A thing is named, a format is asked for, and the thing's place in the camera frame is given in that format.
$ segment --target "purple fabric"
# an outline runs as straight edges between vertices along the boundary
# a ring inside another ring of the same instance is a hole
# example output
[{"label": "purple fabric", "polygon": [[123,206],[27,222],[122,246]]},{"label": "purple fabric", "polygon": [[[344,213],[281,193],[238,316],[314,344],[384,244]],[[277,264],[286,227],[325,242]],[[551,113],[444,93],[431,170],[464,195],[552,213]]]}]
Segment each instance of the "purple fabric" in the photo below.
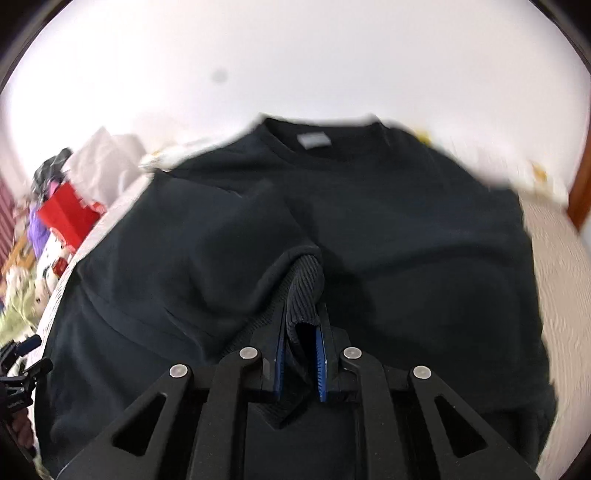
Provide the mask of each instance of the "purple fabric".
[{"label": "purple fabric", "polygon": [[43,253],[43,248],[49,238],[49,230],[37,217],[37,210],[39,210],[39,207],[35,206],[31,207],[31,210],[29,211],[29,231],[27,232],[27,236],[29,241],[33,244],[35,257],[39,258]]}]

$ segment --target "metal screw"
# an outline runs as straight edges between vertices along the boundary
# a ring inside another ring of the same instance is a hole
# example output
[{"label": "metal screw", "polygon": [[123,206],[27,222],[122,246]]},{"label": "metal screw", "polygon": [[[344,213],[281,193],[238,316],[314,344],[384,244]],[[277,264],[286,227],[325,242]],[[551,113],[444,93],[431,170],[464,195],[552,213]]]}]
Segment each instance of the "metal screw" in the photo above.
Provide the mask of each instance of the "metal screw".
[{"label": "metal screw", "polygon": [[251,358],[255,358],[258,355],[258,350],[253,346],[246,346],[242,350],[240,350],[240,356],[244,360],[249,360]]},{"label": "metal screw", "polygon": [[418,365],[413,368],[413,375],[421,380],[426,380],[431,376],[431,369],[429,367]]},{"label": "metal screw", "polygon": [[348,346],[345,350],[343,350],[343,355],[345,358],[350,360],[357,360],[361,357],[361,350],[359,350],[356,346]]},{"label": "metal screw", "polygon": [[172,378],[181,378],[187,375],[188,371],[189,369],[187,368],[187,365],[177,364],[171,366],[168,373],[170,373]]}]

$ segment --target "pile of clothes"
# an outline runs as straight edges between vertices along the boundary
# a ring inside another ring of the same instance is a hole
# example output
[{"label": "pile of clothes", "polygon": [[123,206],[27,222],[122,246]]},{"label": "pile of clothes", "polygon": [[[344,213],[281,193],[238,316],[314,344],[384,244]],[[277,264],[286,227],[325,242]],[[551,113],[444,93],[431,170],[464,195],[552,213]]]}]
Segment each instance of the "pile of clothes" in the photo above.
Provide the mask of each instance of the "pile of clothes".
[{"label": "pile of clothes", "polygon": [[141,174],[144,154],[137,137],[111,136],[101,127],[75,153],[64,148],[39,166],[15,217],[15,234],[26,233],[37,264],[31,271],[13,267],[6,275],[0,345],[35,331],[71,255]]}]

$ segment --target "white wall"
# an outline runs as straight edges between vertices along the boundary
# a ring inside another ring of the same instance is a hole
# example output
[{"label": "white wall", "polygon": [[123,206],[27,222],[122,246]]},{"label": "white wall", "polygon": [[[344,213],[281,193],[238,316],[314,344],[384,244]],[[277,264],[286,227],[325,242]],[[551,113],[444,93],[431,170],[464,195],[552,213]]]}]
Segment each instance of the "white wall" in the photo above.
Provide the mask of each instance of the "white wall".
[{"label": "white wall", "polygon": [[8,135],[5,101],[7,95],[0,95],[0,175],[15,199],[29,193],[31,175],[27,175],[18,160],[14,146]]},{"label": "white wall", "polygon": [[371,112],[484,129],[570,183],[590,85],[528,0],[74,0],[3,96],[28,175],[100,125],[151,150],[230,136],[258,112]]}]

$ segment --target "striped curtain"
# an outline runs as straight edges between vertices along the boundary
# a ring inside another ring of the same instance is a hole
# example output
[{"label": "striped curtain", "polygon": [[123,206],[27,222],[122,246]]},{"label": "striped curtain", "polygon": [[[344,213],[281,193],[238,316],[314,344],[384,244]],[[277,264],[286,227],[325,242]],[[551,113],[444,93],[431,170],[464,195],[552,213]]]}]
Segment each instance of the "striped curtain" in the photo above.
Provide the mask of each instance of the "striped curtain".
[{"label": "striped curtain", "polygon": [[4,265],[12,249],[14,199],[4,179],[0,177],[0,267]]}]

